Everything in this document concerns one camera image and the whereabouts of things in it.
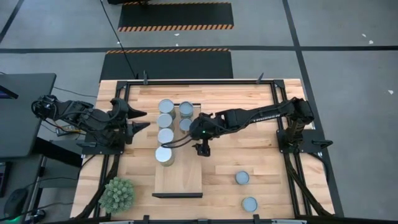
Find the round metal container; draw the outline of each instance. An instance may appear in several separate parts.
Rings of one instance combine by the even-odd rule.
[[[174,130],[173,117],[169,114],[160,114],[157,117],[156,123],[159,125],[159,128],[170,128],[171,130]]]
[[[249,174],[245,171],[238,172],[235,175],[235,180],[240,185],[248,184],[249,179],[250,179]]]
[[[172,116],[172,118],[175,118],[175,110],[174,110],[174,103],[171,100],[164,99],[159,103],[159,111],[161,113],[168,113],[169,115]]]
[[[158,147],[155,151],[155,158],[164,167],[171,166],[174,163],[174,152],[173,149]]]
[[[188,101],[180,103],[180,116],[181,118],[190,118],[193,115],[193,104]]]
[[[164,128],[157,134],[157,140],[159,143],[164,144],[173,141],[174,133],[170,128]]]
[[[242,207],[247,212],[254,212],[257,210],[257,200],[254,197],[247,197],[242,201]]]
[[[180,121],[180,130],[182,133],[187,134],[189,132],[189,127],[192,124],[192,120],[189,118],[184,118]]]

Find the hazard stripe tape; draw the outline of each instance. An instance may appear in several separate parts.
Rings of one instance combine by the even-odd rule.
[[[126,2],[123,6],[127,5],[138,5],[139,2]],[[230,2],[161,2],[161,3],[149,3],[149,5],[168,5],[168,4],[231,4]]]
[[[140,26],[140,27],[119,27],[119,32],[144,32],[144,31],[170,31],[170,30],[228,30],[233,29],[232,24],[214,25],[174,25],[174,26]]]
[[[162,52],[226,52],[229,49],[150,49],[150,50],[125,50],[124,53],[162,53]],[[123,50],[109,50],[106,54],[120,54]]]

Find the computer monitor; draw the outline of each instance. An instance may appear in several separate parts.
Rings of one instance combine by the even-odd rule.
[[[16,99],[18,95],[0,85],[0,99]]]

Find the can lid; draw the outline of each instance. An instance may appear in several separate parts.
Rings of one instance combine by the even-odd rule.
[[[188,101],[184,101],[182,103],[180,103],[180,112],[183,114],[190,114],[193,111],[193,105],[188,102]]]
[[[235,180],[238,184],[247,184],[249,182],[249,174],[245,171],[236,173]]]
[[[189,118],[184,118],[180,121],[180,129],[182,131],[189,131],[189,127],[191,126],[192,121]]]
[[[157,117],[156,123],[160,128],[167,128],[173,123],[173,117],[169,114],[161,114]]]
[[[254,212],[257,210],[257,200],[254,197],[245,198],[242,204],[247,212]]]
[[[161,129],[157,134],[157,140],[162,144],[173,141],[173,138],[174,138],[174,133],[170,128]]]
[[[166,162],[171,157],[172,157],[172,149],[160,146],[155,151],[155,158],[159,162]]]
[[[169,99],[164,99],[159,103],[159,110],[162,113],[169,113],[174,109],[173,101]]]

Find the stack of cans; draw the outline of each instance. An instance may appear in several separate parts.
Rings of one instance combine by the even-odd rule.
[[[174,140],[174,125],[173,120],[175,119],[175,108],[174,103],[171,100],[164,99],[159,103],[160,115],[157,118],[157,124],[159,125],[159,133],[157,135],[157,140],[160,144],[165,144]],[[184,101],[180,103],[180,131],[184,134],[188,134],[189,127],[192,123],[191,117],[193,115],[193,104]],[[174,162],[174,152],[173,149],[166,147],[158,147],[155,152],[156,159],[163,166],[171,166]]]

